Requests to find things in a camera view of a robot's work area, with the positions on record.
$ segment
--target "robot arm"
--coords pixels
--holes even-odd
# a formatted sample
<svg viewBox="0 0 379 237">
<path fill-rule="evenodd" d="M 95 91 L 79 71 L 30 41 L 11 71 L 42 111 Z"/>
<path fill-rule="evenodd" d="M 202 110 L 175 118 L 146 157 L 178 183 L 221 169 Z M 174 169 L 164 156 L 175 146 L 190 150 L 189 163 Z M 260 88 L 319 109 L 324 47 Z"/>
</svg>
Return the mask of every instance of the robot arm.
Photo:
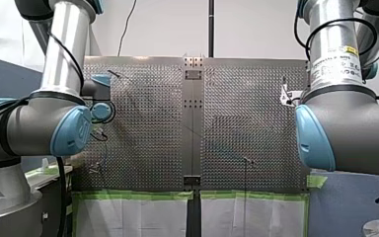
<svg viewBox="0 0 379 237">
<path fill-rule="evenodd" d="M 83 82 L 72 58 L 61 46 L 71 52 L 79 67 L 83 66 L 88 28 L 96 18 L 96 8 L 85 0 L 16 2 L 22 16 L 40 26 L 35 33 L 47 51 L 40 88 L 19 103 L 0 104 L 0 216 L 6 216 L 14 208 L 28 208 L 38 199 L 31 195 L 21 170 L 21 156 L 67 156 L 84 148 L 92 114 L 81 92 L 97 96 L 94 99 L 98 101 L 110 99 L 110 81 L 97 78 Z M 48 37 L 49 22 L 51 34 L 60 42 Z M 31 218 L 40 220 L 40 211 L 37 215 Z"/>
<path fill-rule="evenodd" d="M 353 18 L 360 4 L 364 19 L 377 19 L 372 23 L 379 33 L 379 0 L 309 0 L 302 11 L 313 32 L 328 21 Z M 312 38 L 311 90 L 296 109 L 300 158 L 311 168 L 379 175 L 379 105 L 361 74 L 379 40 L 359 54 L 358 43 L 364 50 L 374 40 L 364 28 L 357 37 L 354 22 L 337 22 Z"/>
<path fill-rule="evenodd" d="M 42 10 L 37 9 L 42 14 L 53 15 L 51 33 L 82 66 L 88 28 L 96 17 L 94 8 L 83 0 L 58 1 L 53 5 L 53 13 L 41 6 Z M 83 149 L 89 136 L 91 114 L 80 97 L 84 82 L 75 69 L 63 47 L 50 38 L 40 88 L 31 93 L 27 105 L 0 118 L 0 159 L 73 155 Z"/>
</svg>

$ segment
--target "pegboard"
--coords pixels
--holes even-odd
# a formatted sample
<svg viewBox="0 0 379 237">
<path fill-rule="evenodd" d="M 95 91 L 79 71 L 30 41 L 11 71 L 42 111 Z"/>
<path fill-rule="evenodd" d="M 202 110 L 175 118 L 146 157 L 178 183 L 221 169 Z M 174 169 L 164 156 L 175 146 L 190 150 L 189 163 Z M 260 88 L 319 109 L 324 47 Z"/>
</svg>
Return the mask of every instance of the pegboard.
<svg viewBox="0 0 379 237">
<path fill-rule="evenodd" d="M 87 58 L 88 79 L 108 70 L 119 75 L 112 77 L 117 114 L 103 127 L 109 141 L 91 140 L 79 155 L 74 190 L 181 191 L 184 175 L 198 166 L 203 190 L 304 192 L 308 170 L 297 154 L 294 109 L 279 97 L 283 76 L 289 90 L 304 88 L 305 66 L 203 58 L 193 68 L 185 58 Z"/>
<path fill-rule="evenodd" d="M 283 77 L 304 89 L 306 62 L 207 58 L 204 73 L 201 188 L 304 192 L 294 109 L 279 97 Z"/>
</svg>

